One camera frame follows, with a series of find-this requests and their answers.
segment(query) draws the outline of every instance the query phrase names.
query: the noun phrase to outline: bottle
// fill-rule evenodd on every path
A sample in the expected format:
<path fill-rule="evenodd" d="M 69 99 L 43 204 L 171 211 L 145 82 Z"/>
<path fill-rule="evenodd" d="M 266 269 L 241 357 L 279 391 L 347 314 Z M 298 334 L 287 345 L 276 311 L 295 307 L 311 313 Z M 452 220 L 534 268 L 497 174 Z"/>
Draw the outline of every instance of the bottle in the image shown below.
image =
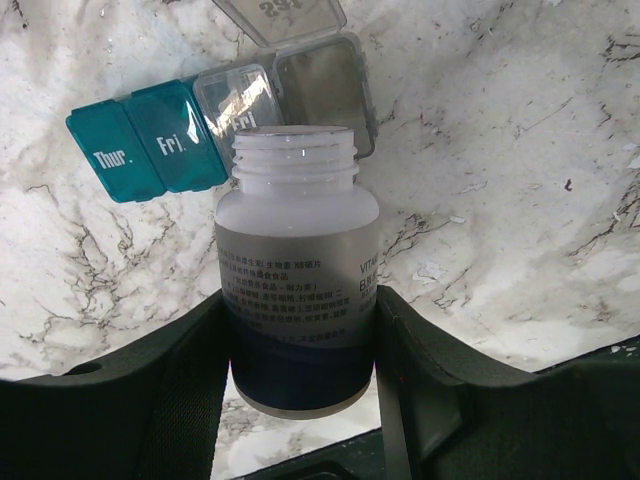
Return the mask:
<path fill-rule="evenodd" d="M 236 135 L 239 189 L 216 211 L 231 371 L 254 408 L 319 418 L 353 404 L 373 369 L 379 207 L 354 185 L 353 131 Z"/>

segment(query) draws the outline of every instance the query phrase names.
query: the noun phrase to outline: bottle mouth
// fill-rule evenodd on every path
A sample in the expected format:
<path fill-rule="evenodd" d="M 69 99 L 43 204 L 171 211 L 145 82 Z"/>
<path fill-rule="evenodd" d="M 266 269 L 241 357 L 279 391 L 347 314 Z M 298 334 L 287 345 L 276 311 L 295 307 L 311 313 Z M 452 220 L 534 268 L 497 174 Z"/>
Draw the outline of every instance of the bottle mouth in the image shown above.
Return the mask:
<path fill-rule="evenodd" d="M 287 125 L 236 134 L 233 176 L 269 183 L 325 182 L 358 172 L 353 130 Z"/>

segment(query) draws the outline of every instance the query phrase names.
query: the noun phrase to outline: bottle label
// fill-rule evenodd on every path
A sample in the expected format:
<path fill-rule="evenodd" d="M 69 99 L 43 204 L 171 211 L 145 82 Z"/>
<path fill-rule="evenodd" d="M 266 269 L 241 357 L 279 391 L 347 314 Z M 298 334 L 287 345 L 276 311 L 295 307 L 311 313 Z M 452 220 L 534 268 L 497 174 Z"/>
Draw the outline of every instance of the bottle label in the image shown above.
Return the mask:
<path fill-rule="evenodd" d="M 216 223 L 222 292 L 249 330 L 300 347 L 366 344 L 378 283 L 379 223 L 281 238 Z"/>

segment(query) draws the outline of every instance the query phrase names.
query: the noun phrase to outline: marble surface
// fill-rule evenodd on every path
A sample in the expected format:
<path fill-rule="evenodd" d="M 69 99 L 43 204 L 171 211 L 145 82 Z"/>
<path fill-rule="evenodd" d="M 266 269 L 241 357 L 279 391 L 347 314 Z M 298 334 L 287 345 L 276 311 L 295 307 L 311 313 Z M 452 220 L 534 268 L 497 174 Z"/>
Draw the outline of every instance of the marble surface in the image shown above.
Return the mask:
<path fill-rule="evenodd" d="M 381 123 L 358 175 L 383 210 L 381 282 L 531 371 L 640 333 L 640 4 L 343 5 Z M 207 0 L 0 0 L 0 377 L 67 371 L 219 288 L 228 187 L 115 204 L 64 118 L 257 50 Z M 285 422 L 230 386 L 213 478 L 377 425 L 373 387 Z"/>

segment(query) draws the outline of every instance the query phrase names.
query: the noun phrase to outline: bottle base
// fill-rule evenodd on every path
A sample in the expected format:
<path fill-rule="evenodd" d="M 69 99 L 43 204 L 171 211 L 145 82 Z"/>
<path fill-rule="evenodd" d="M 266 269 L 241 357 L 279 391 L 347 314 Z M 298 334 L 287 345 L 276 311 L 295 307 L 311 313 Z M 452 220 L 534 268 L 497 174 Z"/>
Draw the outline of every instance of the bottle base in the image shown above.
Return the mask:
<path fill-rule="evenodd" d="M 279 408 L 268 407 L 266 405 L 262 405 L 261 403 L 256 402 L 255 400 L 252 400 L 250 397 L 245 395 L 242 392 L 242 390 L 240 390 L 240 387 L 238 387 L 237 385 L 236 385 L 236 388 L 238 390 L 238 393 L 240 394 L 240 397 L 242 397 L 242 399 L 245 402 L 247 402 L 249 406 L 255 408 L 259 412 L 262 412 L 266 415 L 269 415 L 271 417 L 276 417 L 276 418 L 283 418 L 285 420 L 314 420 L 316 418 L 328 417 L 330 415 L 334 415 L 338 412 L 346 410 L 351 405 L 353 405 L 358 400 L 360 400 L 360 398 L 362 398 L 362 396 L 364 395 L 364 392 L 367 391 L 367 388 L 369 388 L 370 384 L 371 384 L 371 379 L 369 379 L 369 381 L 364 386 L 364 388 L 362 388 L 362 390 L 360 390 L 351 398 L 348 398 L 343 402 L 337 403 L 336 405 L 331 405 L 330 407 L 318 408 L 315 410 L 282 410 Z"/>

